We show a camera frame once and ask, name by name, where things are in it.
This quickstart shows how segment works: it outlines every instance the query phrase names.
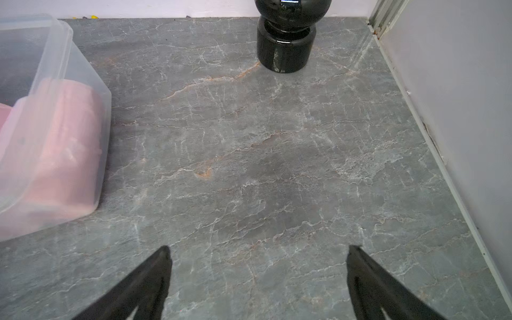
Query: gray marble floor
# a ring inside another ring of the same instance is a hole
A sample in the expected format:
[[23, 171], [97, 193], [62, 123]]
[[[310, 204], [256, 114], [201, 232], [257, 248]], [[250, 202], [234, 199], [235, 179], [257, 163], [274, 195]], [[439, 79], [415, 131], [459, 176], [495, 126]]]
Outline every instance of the gray marble floor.
[[294, 74], [253, 18], [69, 23], [113, 96], [102, 200], [0, 244], [1, 319], [71, 318], [164, 244], [165, 319], [354, 319], [349, 244], [450, 319], [512, 318], [362, 19]]

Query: plastic storage box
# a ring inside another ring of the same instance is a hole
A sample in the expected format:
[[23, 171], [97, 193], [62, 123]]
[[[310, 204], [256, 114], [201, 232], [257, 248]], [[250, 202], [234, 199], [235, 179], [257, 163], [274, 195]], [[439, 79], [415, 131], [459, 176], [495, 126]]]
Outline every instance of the plastic storage box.
[[92, 213], [111, 93], [49, 15], [0, 20], [0, 241]]

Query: pink towel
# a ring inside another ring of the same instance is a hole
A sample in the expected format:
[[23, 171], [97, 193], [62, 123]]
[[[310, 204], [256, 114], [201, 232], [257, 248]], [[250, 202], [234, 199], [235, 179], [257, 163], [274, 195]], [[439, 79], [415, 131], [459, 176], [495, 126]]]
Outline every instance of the pink towel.
[[[10, 113], [13, 121], [26, 101], [21, 98], [16, 102]], [[34, 179], [18, 203], [0, 214], [0, 239], [94, 211], [103, 117], [101, 98], [90, 86], [72, 80], [62, 82]], [[10, 118], [0, 134], [0, 157], [9, 134], [4, 131], [12, 126]]]

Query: white wall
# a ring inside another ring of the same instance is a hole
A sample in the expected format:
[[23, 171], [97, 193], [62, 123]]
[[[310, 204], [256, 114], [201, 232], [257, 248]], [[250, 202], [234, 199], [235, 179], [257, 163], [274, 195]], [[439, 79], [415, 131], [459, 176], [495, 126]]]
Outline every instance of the white wall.
[[[377, 0], [332, 0], [327, 16], [368, 17]], [[254, 0], [0, 0], [0, 17], [50, 13], [57, 18], [255, 17]]]
[[509, 291], [511, 14], [511, 0], [410, 0], [381, 38]]

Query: black ceramic base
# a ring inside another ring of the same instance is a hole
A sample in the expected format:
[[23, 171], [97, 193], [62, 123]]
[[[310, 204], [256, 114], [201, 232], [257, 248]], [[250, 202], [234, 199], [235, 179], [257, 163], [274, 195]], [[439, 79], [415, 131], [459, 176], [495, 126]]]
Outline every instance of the black ceramic base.
[[308, 62], [316, 35], [312, 25], [297, 30], [283, 30], [267, 19], [258, 20], [258, 59], [272, 71], [291, 73]]

